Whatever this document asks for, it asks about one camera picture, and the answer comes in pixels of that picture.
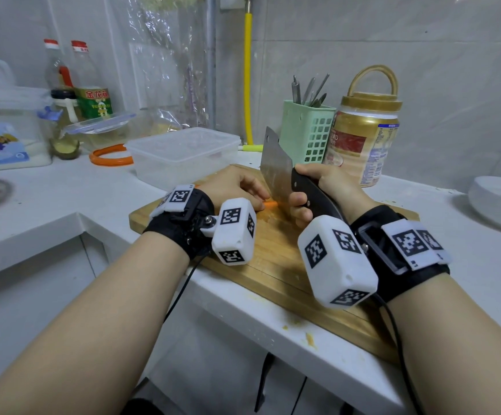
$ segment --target green utensil holder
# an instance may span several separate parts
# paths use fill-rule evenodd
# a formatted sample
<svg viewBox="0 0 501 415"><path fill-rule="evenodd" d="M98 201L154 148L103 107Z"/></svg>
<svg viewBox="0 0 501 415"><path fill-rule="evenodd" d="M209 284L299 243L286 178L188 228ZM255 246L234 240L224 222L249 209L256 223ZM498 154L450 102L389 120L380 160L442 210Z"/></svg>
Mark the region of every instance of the green utensil holder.
<svg viewBox="0 0 501 415"><path fill-rule="evenodd" d="M335 108L311 108L283 102L282 133L279 145L297 163L321 163L329 142Z"/></svg>

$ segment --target wrist strap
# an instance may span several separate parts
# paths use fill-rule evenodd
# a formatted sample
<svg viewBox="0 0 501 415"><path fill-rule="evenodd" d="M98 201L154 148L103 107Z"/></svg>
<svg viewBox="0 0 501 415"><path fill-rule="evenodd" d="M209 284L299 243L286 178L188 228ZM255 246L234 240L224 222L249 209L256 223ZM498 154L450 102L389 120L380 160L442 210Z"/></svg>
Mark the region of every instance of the wrist strap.
<svg viewBox="0 0 501 415"><path fill-rule="evenodd" d="M379 205L351 224L357 240L361 244L369 245L367 256L379 278L377 293L385 302L429 278L445 272L450 273L448 265L441 265L443 260L438 259L437 262L437 258L433 260L432 265L413 271L413 265L403 256L402 248L397 247L384 230L390 227L391 223L394 226L399 220L406 218L387 205Z"/></svg>
<svg viewBox="0 0 501 415"><path fill-rule="evenodd" d="M162 207L166 201L175 197L174 190L165 196L166 200L161 202ZM151 221L143 233L154 231L160 233L176 242L193 260L196 256L208 254L211 251L212 239L206 237L200 230L205 225L205 218L214 215L214 204L210 198L199 189L191 189L188 197L178 196L185 202L183 211L168 212L162 211L157 214L156 210L151 213Z"/></svg>

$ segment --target gold lid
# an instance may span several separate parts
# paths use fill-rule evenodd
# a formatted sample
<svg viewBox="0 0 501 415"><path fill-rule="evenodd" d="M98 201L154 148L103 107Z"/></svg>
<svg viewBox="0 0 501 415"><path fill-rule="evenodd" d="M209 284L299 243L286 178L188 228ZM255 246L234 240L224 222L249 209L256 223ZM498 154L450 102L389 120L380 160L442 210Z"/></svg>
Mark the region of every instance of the gold lid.
<svg viewBox="0 0 501 415"><path fill-rule="evenodd" d="M358 81L371 71L380 71L388 77L391 85L390 95L354 91L354 87ZM341 105L368 111L398 112L402 107L402 102L398 100L398 80L392 69L388 68L386 65L371 65L361 70L354 77L354 80L352 80L347 95L343 96L341 100Z"/></svg>

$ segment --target white countertop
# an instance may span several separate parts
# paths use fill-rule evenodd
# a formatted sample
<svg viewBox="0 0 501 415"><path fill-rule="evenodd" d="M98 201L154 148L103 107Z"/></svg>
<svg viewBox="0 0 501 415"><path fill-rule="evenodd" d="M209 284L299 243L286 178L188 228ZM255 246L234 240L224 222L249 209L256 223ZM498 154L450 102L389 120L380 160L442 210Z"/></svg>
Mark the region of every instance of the white countertop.
<svg viewBox="0 0 501 415"><path fill-rule="evenodd" d="M239 152L238 163L259 167L260 158ZM476 216L466 195L388 176L367 193L418 212L453 255L453 278L501 325L501 231ZM83 232L122 251L138 236L128 214L163 194L138 180L133 166L98 167L85 156L2 170L0 270ZM406 391L392 365L206 269L192 286L192 300L361 411L403 413Z"/></svg>

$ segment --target cleaver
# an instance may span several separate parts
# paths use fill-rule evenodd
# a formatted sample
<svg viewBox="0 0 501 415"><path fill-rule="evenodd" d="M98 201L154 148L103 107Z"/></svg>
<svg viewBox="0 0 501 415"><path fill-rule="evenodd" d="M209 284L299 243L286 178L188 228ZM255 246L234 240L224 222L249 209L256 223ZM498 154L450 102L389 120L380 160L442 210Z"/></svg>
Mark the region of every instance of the cleaver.
<svg viewBox="0 0 501 415"><path fill-rule="evenodd" d="M279 145L278 135L270 127L266 128L264 136L260 171L270 188L272 199L288 216L289 195L291 192L304 192L308 197L304 206L312 211L314 217L328 215L345 221L337 203L319 188L317 180L297 173L293 161Z"/></svg>

